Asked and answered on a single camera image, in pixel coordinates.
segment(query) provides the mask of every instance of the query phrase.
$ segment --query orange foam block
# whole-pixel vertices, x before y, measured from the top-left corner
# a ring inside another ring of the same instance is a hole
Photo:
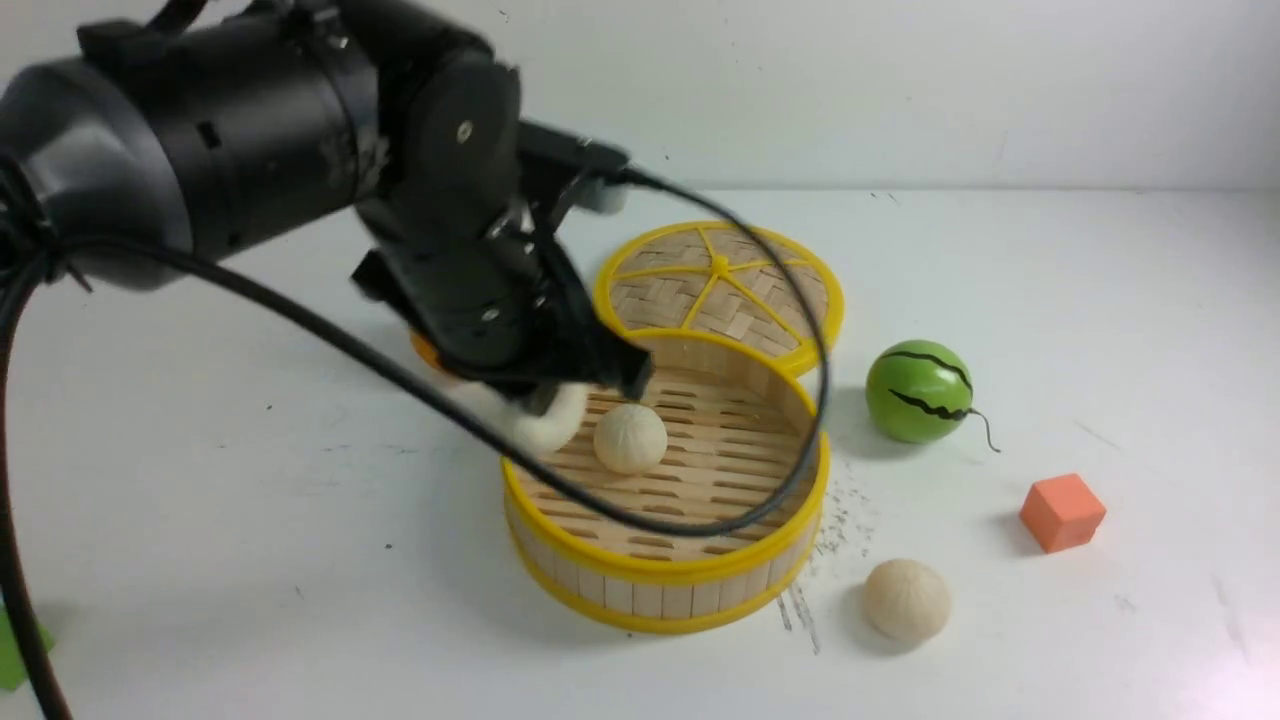
[[[1057,552],[1093,539],[1107,509],[1076,474],[1032,486],[1018,514],[1044,552]]]

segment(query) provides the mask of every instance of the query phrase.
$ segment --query bamboo steamer basket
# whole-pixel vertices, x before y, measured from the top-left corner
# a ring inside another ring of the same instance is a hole
[[[831,269],[800,243],[753,228],[790,266],[831,347],[845,297]],[[678,328],[763,352],[792,375],[818,364],[800,304],[782,273],[732,225],[695,222],[648,232],[618,250],[595,284],[595,310],[620,332]]]
[[[623,400],[591,395],[577,436],[543,460],[630,510],[707,523],[759,503],[790,471],[814,406],[776,359],[727,338],[680,329],[628,333],[653,354],[643,404],[663,419],[667,455],[623,477],[595,459],[593,432]],[[716,538],[654,536],[575,505],[503,459],[511,536],[532,578],[568,607],[644,633],[724,625],[771,602],[804,566],[822,515],[827,438],[803,482],[760,523]]]

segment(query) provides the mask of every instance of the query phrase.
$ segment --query green tape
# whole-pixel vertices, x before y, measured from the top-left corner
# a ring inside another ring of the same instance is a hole
[[[54,650],[54,635],[42,625],[40,637],[45,641],[45,652]],[[0,691],[14,692],[27,682],[27,667],[18,652],[18,641],[9,626],[9,611],[0,607]]]

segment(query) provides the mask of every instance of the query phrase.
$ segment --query woven bamboo lid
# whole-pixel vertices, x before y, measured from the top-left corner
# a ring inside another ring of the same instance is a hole
[[[827,265],[799,243],[755,229],[790,266],[818,314],[827,346],[845,300]],[[595,286],[596,313],[622,331],[681,328],[739,341],[792,375],[814,368],[812,334],[782,273],[727,223],[696,222],[645,233],[616,252]]]

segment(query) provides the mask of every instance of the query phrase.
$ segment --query yellow rim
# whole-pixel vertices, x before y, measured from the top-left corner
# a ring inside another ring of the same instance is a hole
[[[641,273],[627,273],[627,274],[618,274],[618,266],[622,265],[623,260],[626,260],[632,254],[635,254],[635,251],[639,250],[640,246],[643,246],[645,243],[649,243],[649,242],[652,242],[654,240],[658,240],[659,237],[664,237],[664,236],[673,234],[673,233],[677,233],[677,232],[686,232],[686,231],[695,231],[695,232],[698,232],[698,234],[703,238],[703,242],[707,245],[708,250],[710,251],[712,256],[714,258],[716,256],[714,249],[712,247],[712,243],[710,243],[710,241],[707,237],[707,231],[709,231],[709,229],[732,231],[733,227],[730,225],[728,223],[709,222],[709,220],[698,220],[698,222],[692,222],[692,223],[677,223],[677,224],[673,224],[673,225],[666,225],[666,227],[662,227],[662,228],[657,228],[654,231],[646,232],[646,233],[641,234],[640,237],[632,240],[631,242],[627,242],[626,245],[623,245],[617,252],[614,252],[604,263],[604,268],[600,270],[600,274],[599,274],[599,277],[595,281],[595,291],[594,291],[595,311],[600,316],[600,319],[604,320],[613,329],[616,329],[616,331],[618,331],[621,333],[630,332],[630,331],[627,331],[626,325],[622,323],[622,319],[618,318],[618,314],[613,309],[613,302],[611,300],[611,295],[612,295],[612,291],[613,291],[613,283],[617,282],[618,279],[623,279],[623,278],[628,278],[628,277],[639,277],[639,275],[644,275],[644,274],[650,274],[652,275],[652,274],[662,274],[662,273],[677,273],[677,272],[678,273],[705,274],[705,275],[708,275],[708,283],[703,288],[703,291],[704,291],[703,295],[705,295],[710,290],[710,286],[714,284],[714,279],[716,279],[716,275],[712,274],[712,268],[710,268],[709,264],[708,264],[707,268],[653,268],[650,270],[644,270]],[[803,245],[795,242],[794,240],[791,240],[788,237],[781,236],[781,234],[778,234],[778,233],[776,233],[776,232],[773,232],[771,229],[765,229],[765,228],[760,228],[760,227],[755,227],[755,225],[751,225],[751,229],[755,231],[755,232],[758,232],[765,240],[772,240],[773,242],[777,242],[778,245],[781,245],[782,247],[786,247],[791,252],[795,252],[796,255],[804,258],[804,260],[800,261],[800,263],[787,261],[786,263],[787,265],[808,265],[808,266],[813,268],[815,273],[818,273],[819,278],[822,278],[822,284],[826,286],[826,288],[827,288],[827,315],[822,320],[822,337],[827,341],[828,346],[833,345],[835,341],[836,341],[837,334],[840,333],[840,325],[845,320],[845,293],[844,293],[844,291],[840,287],[840,281],[837,281],[836,275],[831,272],[831,268],[828,268],[827,264],[823,263],[817,255],[814,255],[812,251],[809,251],[809,249],[804,247]],[[751,266],[764,266],[764,265],[768,265],[768,264],[771,264],[771,263],[760,263],[760,264],[749,263],[748,265],[735,265],[735,266],[731,266],[730,269],[731,270],[741,270],[741,269],[748,269],[748,268],[751,268]],[[756,301],[755,304],[760,305],[760,307],[764,309],[765,311],[771,310],[767,305],[763,305],[759,301]],[[692,316],[696,313],[696,310],[698,310],[696,307],[690,309],[690,313],[686,316],[686,323],[692,319]],[[782,322],[780,318],[774,316],[773,320],[776,323],[778,323],[782,327],[782,329],[787,331],[792,337],[796,337],[795,328],[791,328],[786,322]],[[703,332],[698,332],[698,331],[687,331],[687,332],[694,332],[699,337],[704,337],[704,338],[705,337],[716,338],[716,340],[721,338],[721,336],[717,336],[717,334],[713,334],[713,333],[703,333]],[[780,355],[778,357],[772,359],[772,360],[778,366],[783,368],[787,374],[799,377],[799,375],[803,375],[803,374],[808,373],[809,370],[814,369],[818,365],[818,354],[814,350],[813,341],[812,340],[805,340],[805,341],[801,341],[800,345],[795,350],[792,350],[791,352],[787,352],[786,355]]]
[[[520,538],[516,536],[515,528],[507,524],[507,532],[511,533],[511,542],[516,546],[516,555],[520,556],[520,561],[529,570],[529,574],[534,578],[548,594],[558,600],[561,603],[566,605],[570,610],[586,615],[593,620],[598,620],[607,625],[613,625],[616,628],[622,628],[625,630],[635,630],[637,633],[652,633],[655,635],[677,635],[686,633],[699,633],[703,630],[710,630],[713,628],[719,628],[721,625],[728,625],[736,620],[741,620],[748,615],[755,612],[756,610],[768,605],[773,598],[778,597],[787,585],[795,582],[796,575],[800,574],[800,569],[805,566],[809,560],[809,555],[813,553],[813,544],[818,539],[818,533],[814,533],[813,539],[805,546],[804,555],[796,559],[795,566],[787,571],[787,574],[778,580],[776,584],[769,585],[760,594],[742,602],[741,605],[724,610],[722,612],[716,612],[713,615],[700,615],[698,618],[687,618],[684,620],[667,620],[662,618],[643,618],[639,615],[627,615],[625,612],[618,612],[616,610],[609,610],[608,607],[600,607],[594,602],[589,602],[563,587],[561,587],[556,580],[550,579],[543,569],[534,562],[534,559],[529,556],[529,552],[522,544],[520,544]]]
[[[712,342],[731,351],[748,355],[758,363],[764,364],[774,374],[782,378],[783,382],[786,382],[791,389],[804,400],[805,410],[810,415],[814,413],[813,400],[809,397],[809,393],[804,391],[795,377],[783,370],[776,360],[768,357],[758,350],[746,347],[740,342],[707,333],[680,329],[644,329],[634,331],[626,334],[627,337],[634,338],[684,337],[696,340],[699,342]],[[507,483],[507,497],[515,503],[516,510],[526,520],[530,529],[532,529],[541,541],[547,542],[557,551],[571,556],[575,562],[579,562],[596,573],[631,582],[659,585],[685,584],[718,580],[731,575],[737,575],[744,570],[751,570],[759,565],[762,559],[772,557],[795,542],[795,539],[800,537],[800,533],[809,527],[809,521],[818,515],[822,507],[822,500],[827,492],[827,474],[831,460],[829,454],[831,451],[827,445],[827,434],[822,433],[818,437],[818,466],[813,489],[800,505],[800,509],[796,510],[795,515],[783,523],[781,528],[769,533],[764,537],[764,539],[751,543],[748,547],[735,550],[733,552],[685,562],[645,560],[618,555],[590,544],[579,537],[571,536],[564,532],[563,528],[556,525],[545,515],[538,511],[532,500],[525,495],[524,489],[520,487],[520,480],[516,475],[516,466],[506,457],[502,459],[502,475]]]

